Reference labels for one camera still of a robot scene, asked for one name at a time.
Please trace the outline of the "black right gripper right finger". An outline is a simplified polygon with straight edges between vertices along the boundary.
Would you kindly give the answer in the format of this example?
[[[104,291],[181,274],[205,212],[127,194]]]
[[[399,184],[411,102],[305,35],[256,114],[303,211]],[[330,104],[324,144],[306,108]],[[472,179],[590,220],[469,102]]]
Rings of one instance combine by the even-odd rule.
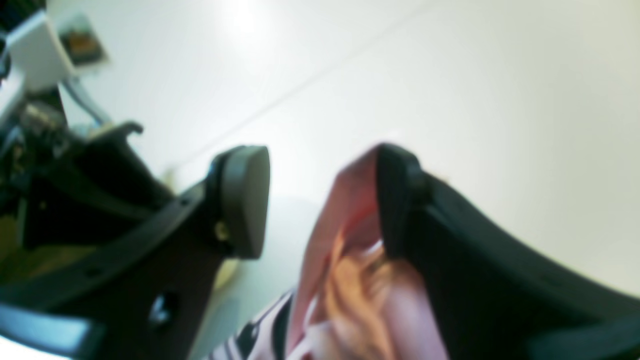
[[[384,248],[422,276],[451,360],[637,360],[639,299],[559,265],[384,143]]]

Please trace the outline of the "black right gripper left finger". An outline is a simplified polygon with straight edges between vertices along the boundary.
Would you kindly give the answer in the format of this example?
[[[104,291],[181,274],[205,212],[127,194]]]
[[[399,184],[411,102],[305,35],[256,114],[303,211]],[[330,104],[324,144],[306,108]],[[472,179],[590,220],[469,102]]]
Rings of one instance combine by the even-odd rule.
[[[202,182],[123,237],[1,288],[3,360],[185,360],[227,258],[265,243],[267,146],[236,146]]]

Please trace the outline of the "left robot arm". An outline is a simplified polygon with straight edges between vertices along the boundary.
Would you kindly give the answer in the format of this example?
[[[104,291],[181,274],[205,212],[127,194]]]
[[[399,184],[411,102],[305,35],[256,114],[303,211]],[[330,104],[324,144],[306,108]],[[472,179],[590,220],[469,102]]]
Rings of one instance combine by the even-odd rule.
[[[1,214],[23,248],[98,246],[151,218],[173,194],[80,78],[109,63],[89,20],[44,8],[1,32]]]

